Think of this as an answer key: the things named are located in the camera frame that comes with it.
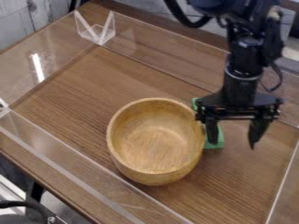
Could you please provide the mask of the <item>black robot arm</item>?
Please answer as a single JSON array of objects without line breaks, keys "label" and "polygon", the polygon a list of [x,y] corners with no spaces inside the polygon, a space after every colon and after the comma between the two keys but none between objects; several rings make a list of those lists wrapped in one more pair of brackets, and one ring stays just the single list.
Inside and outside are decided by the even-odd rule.
[{"label": "black robot arm", "polygon": [[229,40],[223,85],[198,101],[197,119],[206,125],[209,142],[219,142],[219,122],[249,120],[249,143],[254,145],[279,118],[285,100],[273,95],[275,84],[263,93],[258,89],[265,69],[277,67],[285,42],[281,36],[279,0],[190,0],[205,15],[225,18]]}]

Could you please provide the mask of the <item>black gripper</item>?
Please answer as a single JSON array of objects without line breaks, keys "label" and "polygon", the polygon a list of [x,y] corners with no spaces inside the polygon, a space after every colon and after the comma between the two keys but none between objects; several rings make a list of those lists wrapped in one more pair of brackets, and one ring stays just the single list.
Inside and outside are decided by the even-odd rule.
[{"label": "black gripper", "polygon": [[194,99],[195,120],[206,122],[207,138],[211,144],[219,142],[221,120],[250,120],[249,144],[255,149],[255,144],[267,132],[270,123],[279,118],[281,105],[285,100],[270,94],[257,93],[250,104],[234,105],[229,102],[222,92]]}]

